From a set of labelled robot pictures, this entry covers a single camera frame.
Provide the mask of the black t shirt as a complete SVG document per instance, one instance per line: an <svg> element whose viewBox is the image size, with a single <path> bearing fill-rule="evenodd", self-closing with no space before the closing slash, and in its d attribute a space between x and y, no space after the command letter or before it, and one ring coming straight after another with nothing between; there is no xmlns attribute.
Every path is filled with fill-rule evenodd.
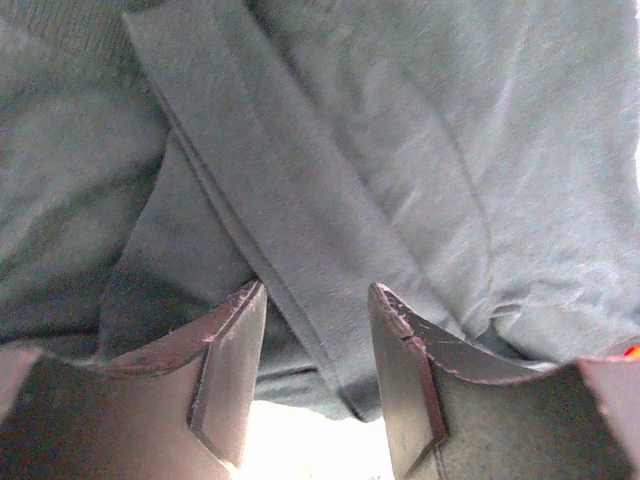
<svg viewBox="0 0 640 480"><path fill-rule="evenodd" d="M380 414L367 290L639 339L632 1L5 1L1 338L103 362L261 280L256 395Z"/></svg>

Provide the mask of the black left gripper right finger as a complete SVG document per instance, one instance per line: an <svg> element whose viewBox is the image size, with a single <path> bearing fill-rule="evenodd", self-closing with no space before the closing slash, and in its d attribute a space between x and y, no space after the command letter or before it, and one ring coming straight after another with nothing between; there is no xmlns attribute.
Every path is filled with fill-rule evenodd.
<svg viewBox="0 0 640 480"><path fill-rule="evenodd" d="M518 363L374 284L368 308L398 479L635 479L639 359Z"/></svg>

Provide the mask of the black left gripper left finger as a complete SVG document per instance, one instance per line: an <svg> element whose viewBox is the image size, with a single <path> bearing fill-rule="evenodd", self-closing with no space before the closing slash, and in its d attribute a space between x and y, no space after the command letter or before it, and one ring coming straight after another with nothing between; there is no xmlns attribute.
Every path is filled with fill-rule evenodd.
<svg viewBox="0 0 640 480"><path fill-rule="evenodd" d="M1 349L5 479L236 479L267 309L259 282L101 366Z"/></svg>

